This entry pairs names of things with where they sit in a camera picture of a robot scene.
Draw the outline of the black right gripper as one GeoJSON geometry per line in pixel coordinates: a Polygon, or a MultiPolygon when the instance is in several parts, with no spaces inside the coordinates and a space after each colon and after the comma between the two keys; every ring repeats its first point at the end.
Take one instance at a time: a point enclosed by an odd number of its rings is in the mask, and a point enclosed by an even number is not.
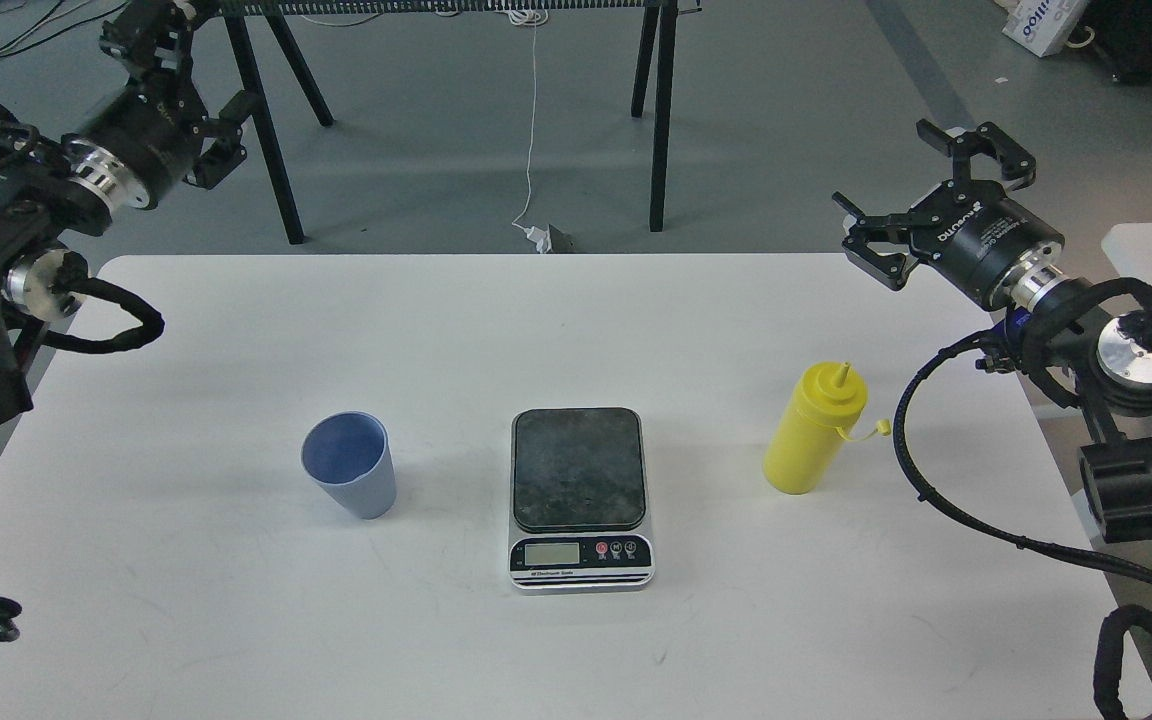
{"type": "Polygon", "coordinates": [[[919,119],[916,135],[952,161],[950,181],[937,185],[910,211],[872,215],[841,192],[832,200],[850,218],[842,241],[847,259],[884,287],[900,291],[918,265],[931,264],[952,286],[964,291],[982,309],[1001,309],[1010,302],[1011,270],[1028,253],[1056,260],[1064,236],[1033,211],[1011,200],[996,181],[972,177],[972,159],[987,156],[996,162],[1007,190],[1034,184],[1034,156],[986,122],[958,135],[947,132],[929,119],[919,119]],[[932,225],[916,227],[919,217],[932,225]]]}

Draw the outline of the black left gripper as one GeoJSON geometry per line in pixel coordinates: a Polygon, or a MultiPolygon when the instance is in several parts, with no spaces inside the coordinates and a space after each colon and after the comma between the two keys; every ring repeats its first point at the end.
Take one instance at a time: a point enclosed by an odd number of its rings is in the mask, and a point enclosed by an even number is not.
{"type": "Polygon", "coordinates": [[[241,90],[215,118],[192,78],[198,24],[194,1],[129,1],[101,26],[101,53],[129,82],[77,132],[69,135],[71,181],[111,210],[151,210],[180,181],[214,190],[247,159],[247,120],[262,94],[241,90]],[[202,141],[209,141],[202,150],[202,141]]]}

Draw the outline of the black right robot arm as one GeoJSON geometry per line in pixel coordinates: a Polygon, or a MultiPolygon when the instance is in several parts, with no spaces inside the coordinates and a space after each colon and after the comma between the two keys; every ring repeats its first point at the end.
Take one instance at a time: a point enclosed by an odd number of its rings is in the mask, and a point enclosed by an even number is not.
{"type": "MultiPolygon", "coordinates": [[[[1078,467],[1089,510],[1102,541],[1152,541],[1152,435],[1132,438],[1120,418],[1152,418],[1152,286],[1134,276],[1100,283],[1059,270],[1064,236],[1011,194],[1032,185],[1033,156],[995,123],[948,132],[916,123],[920,141],[952,164],[950,177],[910,209],[884,215],[846,195],[832,199],[851,222],[847,259],[893,291],[929,266],[968,300],[1005,319],[942,348],[916,372],[893,415],[893,450],[922,502],[948,520],[1048,559],[1152,585],[1137,562],[998,529],[948,501],[916,467],[905,439],[915,392],[938,367],[969,351],[986,373],[1025,376],[1044,397],[1073,407],[1091,442],[1078,467]]],[[[1126,638],[1152,635],[1152,611],[1126,605],[1102,620],[1093,667],[1093,702],[1105,719],[1123,719],[1120,698],[1126,638]]]]}

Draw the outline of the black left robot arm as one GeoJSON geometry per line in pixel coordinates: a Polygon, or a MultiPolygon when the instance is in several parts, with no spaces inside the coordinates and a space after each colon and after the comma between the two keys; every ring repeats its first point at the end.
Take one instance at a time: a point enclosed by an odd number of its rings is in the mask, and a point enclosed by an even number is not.
{"type": "Polygon", "coordinates": [[[126,86],[76,132],[52,141],[0,104],[0,425],[32,409],[26,374],[41,347],[137,350],[165,328],[156,306],[101,281],[60,241],[99,237],[119,209],[156,209],[180,183],[215,187],[244,160],[243,124],[262,94],[211,114],[192,79],[196,29],[218,1],[131,1],[100,46],[126,86]]]}

